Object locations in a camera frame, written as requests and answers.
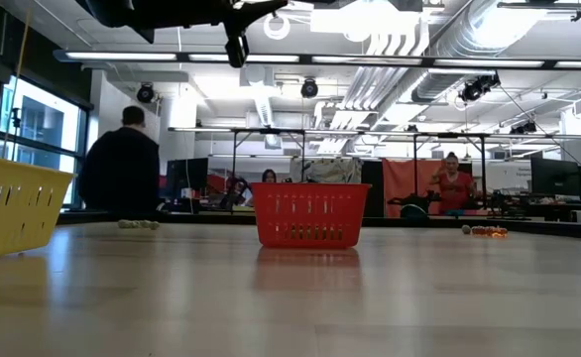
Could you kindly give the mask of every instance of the dark jacket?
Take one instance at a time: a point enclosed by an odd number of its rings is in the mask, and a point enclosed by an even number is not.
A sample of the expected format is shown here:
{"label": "dark jacket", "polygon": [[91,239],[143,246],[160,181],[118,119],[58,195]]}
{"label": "dark jacket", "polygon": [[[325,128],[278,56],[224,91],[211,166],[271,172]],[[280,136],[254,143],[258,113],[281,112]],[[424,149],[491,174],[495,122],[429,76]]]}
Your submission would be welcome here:
{"label": "dark jacket", "polygon": [[107,132],[88,153],[79,195],[89,209],[150,212],[159,204],[159,145],[133,128]]}

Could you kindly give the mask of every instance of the red shirt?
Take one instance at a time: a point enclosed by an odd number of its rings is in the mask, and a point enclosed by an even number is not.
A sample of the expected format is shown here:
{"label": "red shirt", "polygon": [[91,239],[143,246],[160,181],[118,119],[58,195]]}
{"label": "red shirt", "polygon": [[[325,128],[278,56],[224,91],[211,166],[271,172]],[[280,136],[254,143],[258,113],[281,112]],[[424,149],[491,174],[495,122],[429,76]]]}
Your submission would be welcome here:
{"label": "red shirt", "polygon": [[458,172],[455,180],[449,180],[447,174],[438,177],[440,186],[440,213],[448,210],[462,209],[463,204],[469,199],[469,192],[473,180],[471,176]]}

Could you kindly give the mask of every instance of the yellow basket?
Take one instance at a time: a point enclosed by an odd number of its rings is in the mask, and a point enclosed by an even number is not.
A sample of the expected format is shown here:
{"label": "yellow basket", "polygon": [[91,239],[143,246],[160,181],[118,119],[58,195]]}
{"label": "yellow basket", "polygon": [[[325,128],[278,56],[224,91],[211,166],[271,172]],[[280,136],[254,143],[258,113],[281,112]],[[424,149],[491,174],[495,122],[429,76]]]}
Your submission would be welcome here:
{"label": "yellow basket", "polygon": [[49,244],[73,177],[0,159],[0,256]]}

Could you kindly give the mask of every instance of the wooden platform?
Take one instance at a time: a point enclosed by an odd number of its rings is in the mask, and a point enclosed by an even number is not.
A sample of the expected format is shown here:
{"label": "wooden platform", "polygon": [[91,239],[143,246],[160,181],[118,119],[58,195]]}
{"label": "wooden platform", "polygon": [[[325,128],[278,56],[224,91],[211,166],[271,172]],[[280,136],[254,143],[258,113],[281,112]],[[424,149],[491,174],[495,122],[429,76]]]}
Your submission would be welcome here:
{"label": "wooden platform", "polygon": [[581,240],[366,228],[307,252],[254,226],[65,226],[0,258],[0,356],[581,357]]}

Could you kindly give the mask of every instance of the woman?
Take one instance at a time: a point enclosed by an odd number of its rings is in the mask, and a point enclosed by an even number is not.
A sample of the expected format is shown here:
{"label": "woman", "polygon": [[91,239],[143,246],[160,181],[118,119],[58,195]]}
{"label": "woman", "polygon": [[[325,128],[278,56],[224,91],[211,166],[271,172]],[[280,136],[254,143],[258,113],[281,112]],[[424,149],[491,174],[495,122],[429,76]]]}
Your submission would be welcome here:
{"label": "woman", "polygon": [[430,184],[440,186],[440,214],[461,210],[474,193],[471,176],[458,171],[458,157],[449,153],[438,170],[431,177]]}
{"label": "woman", "polygon": [[266,169],[262,174],[262,182],[275,183],[278,181],[278,176],[271,169]]}

